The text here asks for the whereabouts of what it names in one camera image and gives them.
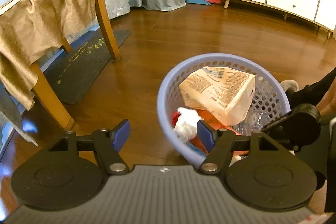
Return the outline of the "beige chair cover cloth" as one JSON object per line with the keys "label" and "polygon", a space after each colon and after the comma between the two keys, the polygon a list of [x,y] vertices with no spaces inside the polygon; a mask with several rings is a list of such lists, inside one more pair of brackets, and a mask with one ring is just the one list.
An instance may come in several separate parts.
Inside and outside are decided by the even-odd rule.
{"label": "beige chair cover cloth", "polygon": [[95,18],[95,0],[11,0],[1,6],[1,83],[27,110],[38,81],[30,66]]}

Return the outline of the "lavender plastic mesh basket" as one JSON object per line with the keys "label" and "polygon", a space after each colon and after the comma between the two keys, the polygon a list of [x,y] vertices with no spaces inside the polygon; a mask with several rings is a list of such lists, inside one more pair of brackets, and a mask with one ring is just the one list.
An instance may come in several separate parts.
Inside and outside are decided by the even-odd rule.
{"label": "lavender plastic mesh basket", "polygon": [[271,121],[290,112],[288,98],[280,83],[266,69],[253,61],[227,53],[206,53],[182,61],[169,71],[161,83],[157,95],[157,115],[166,138],[179,154],[196,168],[205,161],[206,157],[193,151],[178,139],[173,131],[172,120],[173,112],[185,105],[179,91],[179,84],[189,74],[207,66],[230,67],[254,74],[256,76],[256,91],[250,106],[251,110],[267,114]]}

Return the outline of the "beige paper bag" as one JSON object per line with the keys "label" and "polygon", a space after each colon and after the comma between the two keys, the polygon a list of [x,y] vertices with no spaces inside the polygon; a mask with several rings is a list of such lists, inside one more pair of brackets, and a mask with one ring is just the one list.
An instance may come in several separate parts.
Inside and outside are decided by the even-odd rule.
{"label": "beige paper bag", "polygon": [[235,126],[249,111],[255,75],[229,67],[202,67],[179,84],[185,106],[207,110],[221,124]]}

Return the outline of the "grey slipper shoe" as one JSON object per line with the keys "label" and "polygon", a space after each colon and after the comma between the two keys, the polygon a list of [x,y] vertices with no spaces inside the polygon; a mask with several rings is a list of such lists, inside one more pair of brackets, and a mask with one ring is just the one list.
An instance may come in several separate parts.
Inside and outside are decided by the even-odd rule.
{"label": "grey slipper shoe", "polygon": [[290,94],[299,90],[298,83],[294,80],[284,80],[280,82],[280,86],[282,87],[284,92]]}

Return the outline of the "dark grey floor mat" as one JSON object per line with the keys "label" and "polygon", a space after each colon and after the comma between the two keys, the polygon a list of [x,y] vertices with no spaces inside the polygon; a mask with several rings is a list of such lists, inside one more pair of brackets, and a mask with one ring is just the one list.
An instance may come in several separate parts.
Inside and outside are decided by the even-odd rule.
{"label": "dark grey floor mat", "polygon": [[75,105],[87,94],[104,67],[110,53],[100,30],[78,38],[70,54],[61,53],[43,72],[62,103]]}

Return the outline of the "red plastic bag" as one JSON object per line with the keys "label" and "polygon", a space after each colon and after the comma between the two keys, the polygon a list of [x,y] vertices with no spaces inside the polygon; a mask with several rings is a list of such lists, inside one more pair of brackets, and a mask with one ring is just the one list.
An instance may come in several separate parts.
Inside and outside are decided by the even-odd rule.
{"label": "red plastic bag", "polygon": [[[232,130],[236,135],[240,135],[234,129],[230,126],[225,126],[221,124],[209,111],[207,110],[196,110],[198,112],[198,115],[203,118],[203,120],[208,123],[213,129],[219,130],[219,129],[228,129]],[[174,128],[175,122],[177,120],[177,111],[173,112],[173,118],[172,118],[172,125]],[[199,137],[196,136],[194,139],[190,140],[187,144],[191,149],[193,149],[195,152],[199,153],[200,155],[208,155],[209,152],[206,150],[202,142],[200,141]]]}

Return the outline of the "clear plastic water bottle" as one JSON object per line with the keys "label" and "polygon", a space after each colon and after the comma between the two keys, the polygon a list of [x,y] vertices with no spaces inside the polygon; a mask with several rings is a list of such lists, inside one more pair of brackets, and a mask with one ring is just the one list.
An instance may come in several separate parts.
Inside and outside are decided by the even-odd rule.
{"label": "clear plastic water bottle", "polygon": [[253,110],[248,112],[242,122],[232,128],[241,135],[250,136],[253,132],[260,131],[269,122],[270,118],[266,113]]}

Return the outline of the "white tissue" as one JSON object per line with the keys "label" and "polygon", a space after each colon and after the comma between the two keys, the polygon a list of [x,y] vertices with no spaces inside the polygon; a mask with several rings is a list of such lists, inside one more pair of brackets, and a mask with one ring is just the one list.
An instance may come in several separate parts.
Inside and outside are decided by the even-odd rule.
{"label": "white tissue", "polygon": [[203,120],[194,109],[179,107],[173,131],[182,143],[188,143],[197,136],[197,124]]}

